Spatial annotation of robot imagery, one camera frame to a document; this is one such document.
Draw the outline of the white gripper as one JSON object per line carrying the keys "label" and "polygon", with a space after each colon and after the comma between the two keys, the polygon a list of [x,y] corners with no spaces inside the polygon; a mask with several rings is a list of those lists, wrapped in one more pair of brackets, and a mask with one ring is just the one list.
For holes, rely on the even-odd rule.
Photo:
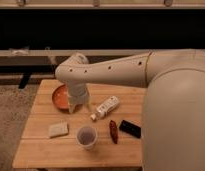
{"label": "white gripper", "polygon": [[85,83],[68,82],[67,88],[68,88],[69,102],[71,103],[69,104],[70,114],[74,113],[76,109],[76,105],[78,104],[84,104],[88,112],[92,112],[91,104],[88,102],[89,91]]}

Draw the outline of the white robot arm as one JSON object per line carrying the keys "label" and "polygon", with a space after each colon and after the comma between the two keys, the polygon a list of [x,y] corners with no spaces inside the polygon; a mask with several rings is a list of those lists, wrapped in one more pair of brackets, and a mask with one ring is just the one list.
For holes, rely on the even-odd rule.
{"label": "white robot arm", "polygon": [[146,90],[141,116],[143,171],[205,171],[205,51],[150,51],[91,64],[76,53],[56,78],[72,106],[89,100],[89,83]]}

